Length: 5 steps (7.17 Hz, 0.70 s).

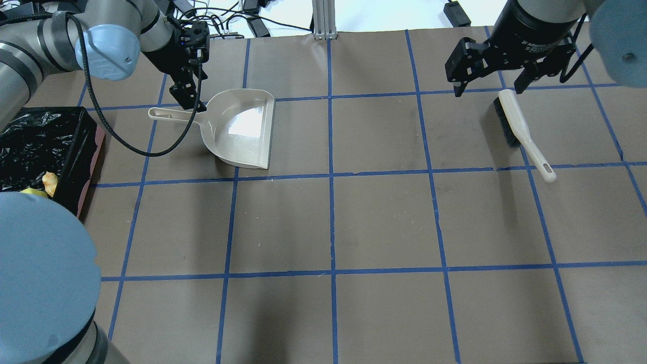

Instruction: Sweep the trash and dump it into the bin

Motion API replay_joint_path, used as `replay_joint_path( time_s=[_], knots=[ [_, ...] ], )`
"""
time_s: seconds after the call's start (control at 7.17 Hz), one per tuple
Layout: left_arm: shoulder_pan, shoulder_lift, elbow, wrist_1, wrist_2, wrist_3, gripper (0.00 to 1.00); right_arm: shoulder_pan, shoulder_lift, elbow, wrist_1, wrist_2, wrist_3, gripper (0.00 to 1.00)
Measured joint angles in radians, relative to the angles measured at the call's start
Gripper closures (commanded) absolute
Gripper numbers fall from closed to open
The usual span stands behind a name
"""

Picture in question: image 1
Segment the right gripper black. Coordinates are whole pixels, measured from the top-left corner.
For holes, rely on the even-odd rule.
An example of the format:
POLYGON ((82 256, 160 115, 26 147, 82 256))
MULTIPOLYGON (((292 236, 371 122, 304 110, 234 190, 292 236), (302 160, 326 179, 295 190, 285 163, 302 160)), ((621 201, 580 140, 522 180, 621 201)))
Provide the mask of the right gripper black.
POLYGON ((471 81, 494 72, 491 65, 503 69, 524 66, 515 80, 518 95, 543 76, 559 75, 565 83, 576 71, 576 67, 568 69, 576 46, 566 37, 581 16, 580 1, 506 2, 489 43, 462 37, 444 64, 454 96, 461 97, 471 81))

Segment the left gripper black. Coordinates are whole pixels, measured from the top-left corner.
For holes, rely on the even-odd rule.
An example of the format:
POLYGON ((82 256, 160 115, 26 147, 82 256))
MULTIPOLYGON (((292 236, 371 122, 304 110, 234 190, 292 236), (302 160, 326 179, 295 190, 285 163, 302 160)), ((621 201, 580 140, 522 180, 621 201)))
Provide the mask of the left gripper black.
POLYGON ((203 65, 209 60, 210 30, 207 23, 181 21, 170 26, 170 34, 161 48, 145 52, 144 56, 173 80, 169 93, 184 110, 206 111, 200 99, 194 77, 208 79, 203 65))

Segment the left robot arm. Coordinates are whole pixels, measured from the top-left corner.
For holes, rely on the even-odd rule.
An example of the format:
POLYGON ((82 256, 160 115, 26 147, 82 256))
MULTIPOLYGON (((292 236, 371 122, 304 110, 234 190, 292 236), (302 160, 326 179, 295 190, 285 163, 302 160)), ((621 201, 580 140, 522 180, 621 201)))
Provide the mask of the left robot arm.
POLYGON ((91 78, 123 80, 139 55, 200 101, 209 28, 155 1, 87 1, 81 12, 2 15, 2 363, 127 363, 95 320, 96 250, 78 220, 111 134, 91 78))

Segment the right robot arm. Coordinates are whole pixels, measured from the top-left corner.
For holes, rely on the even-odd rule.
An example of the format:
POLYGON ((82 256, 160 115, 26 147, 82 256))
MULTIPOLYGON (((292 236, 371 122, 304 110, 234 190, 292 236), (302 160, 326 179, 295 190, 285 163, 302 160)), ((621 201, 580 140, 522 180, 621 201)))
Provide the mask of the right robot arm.
POLYGON ((520 94, 544 76, 565 83, 592 51, 615 83, 644 88, 645 1, 508 1, 488 39, 460 39, 444 71, 460 97, 477 78, 519 69, 520 94))

